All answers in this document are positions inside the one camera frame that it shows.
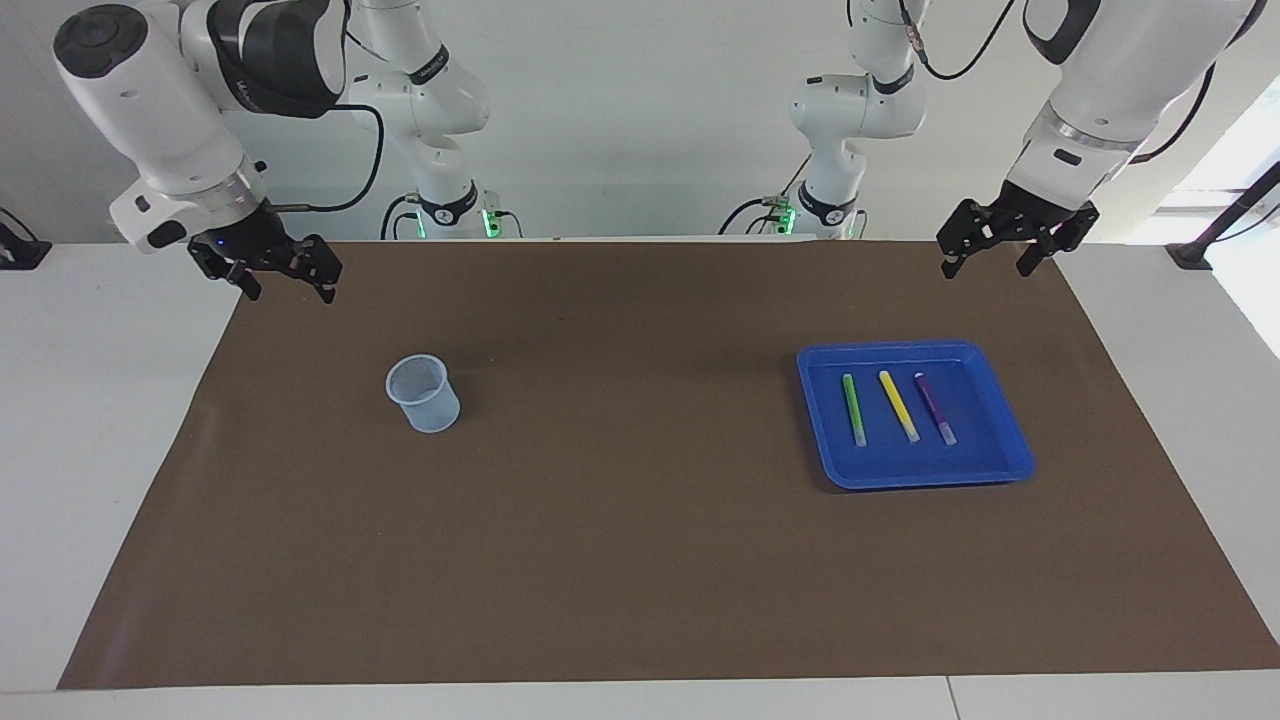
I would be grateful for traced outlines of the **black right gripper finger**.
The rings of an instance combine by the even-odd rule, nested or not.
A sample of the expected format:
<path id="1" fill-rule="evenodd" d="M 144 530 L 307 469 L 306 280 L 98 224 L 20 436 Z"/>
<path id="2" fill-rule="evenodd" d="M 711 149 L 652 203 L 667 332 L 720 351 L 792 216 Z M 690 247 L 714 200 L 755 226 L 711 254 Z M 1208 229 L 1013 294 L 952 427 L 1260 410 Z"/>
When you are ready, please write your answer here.
<path id="1" fill-rule="evenodd" d="M 320 234 L 307 234 L 289 246 L 288 277 L 310 286 L 324 304 L 333 304 L 343 265 Z"/>
<path id="2" fill-rule="evenodd" d="M 188 252 L 207 279 L 236 287 L 248 301 L 260 300 L 262 286 L 244 261 L 221 258 L 209 246 L 189 246 Z"/>

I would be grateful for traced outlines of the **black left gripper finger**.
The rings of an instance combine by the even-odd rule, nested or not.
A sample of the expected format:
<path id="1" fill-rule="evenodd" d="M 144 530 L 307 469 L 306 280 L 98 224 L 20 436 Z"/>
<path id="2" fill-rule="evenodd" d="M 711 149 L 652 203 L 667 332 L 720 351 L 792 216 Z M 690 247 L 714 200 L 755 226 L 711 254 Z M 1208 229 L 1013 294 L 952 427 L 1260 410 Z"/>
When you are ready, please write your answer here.
<path id="1" fill-rule="evenodd" d="M 943 255 L 941 272 L 954 279 L 965 261 L 978 252 L 993 249 L 1001 238 L 993 229 L 996 208 L 975 200 L 963 200 L 937 232 L 937 245 Z"/>
<path id="2" fill-rule="evenodd" d="M 1085 205 L 1052 229 L 1048 227 L 1038 229 L 1016 261 L 1019 274 L 1024 278 L 1030 277 L 1046 259 L 1057 252 L 1073 252 L 1079 249 L 1098 219 L 1097 208 Z"/>

